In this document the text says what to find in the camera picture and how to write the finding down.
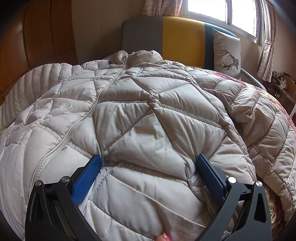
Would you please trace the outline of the operator fingertip pink nail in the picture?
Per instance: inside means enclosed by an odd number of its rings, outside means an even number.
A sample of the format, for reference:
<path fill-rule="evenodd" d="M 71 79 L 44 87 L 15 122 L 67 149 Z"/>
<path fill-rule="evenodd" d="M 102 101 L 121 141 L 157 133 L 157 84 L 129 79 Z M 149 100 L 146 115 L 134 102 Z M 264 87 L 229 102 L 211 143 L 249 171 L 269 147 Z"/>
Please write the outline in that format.
<path fill-rule="evenodd" d="M 156 241 L 171 241 L 171 238 L 166 233 L 162 233 L 156 238 Z"/>

